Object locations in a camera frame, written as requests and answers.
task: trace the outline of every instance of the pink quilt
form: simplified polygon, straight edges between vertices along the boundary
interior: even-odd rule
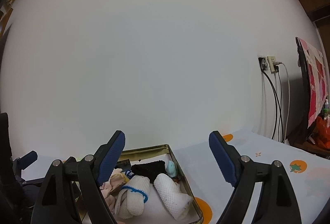
[[[299,40],[305,53],[311,86],[310,111],[308,114],[308,127],[310,127],[321,112],[328,95],[328,89],[322,53],[304,40],[300,38]]]

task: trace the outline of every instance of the plastic bottle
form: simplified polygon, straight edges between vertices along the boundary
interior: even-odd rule
[[[324,104],[324,119],[327,120],[329,118],[329,100],[325,100]]]

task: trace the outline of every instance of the rolled towel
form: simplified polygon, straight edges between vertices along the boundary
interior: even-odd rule
[[[150,194],[150,180],[145,176],[133,178],[118,193],[114,213],[120,218],[131,218],[142,215],[144,203]]]
[[[153,184],[165,207],[175,220],[185,218],[193,198],[188,194],[181,193],[179,184],[173,182],[165,174],[159,174]]]

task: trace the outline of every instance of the small light blue figurine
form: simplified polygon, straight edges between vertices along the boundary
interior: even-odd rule
[[[167,172],[168,176],[171,178],[178,175],[177,169],[176,169],[173,161],[168,161],[167,167],[166,167],[166,172]]]

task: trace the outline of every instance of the power outlet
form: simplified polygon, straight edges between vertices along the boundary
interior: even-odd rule
[[[259,66],[260,66],[261,70],[267,71],[268,70],[268,66],[267,66],[266,57],[264,57],[264,56],[258,56],[258,60],[259,60]]]
[[[268,60],[270,72],[272,72],[272,73],[273,72],[276,72],[275,67],[273,65],[273,62],[276,61],[275,57],[273,57],[273,56],[267,56],[267,60]]]

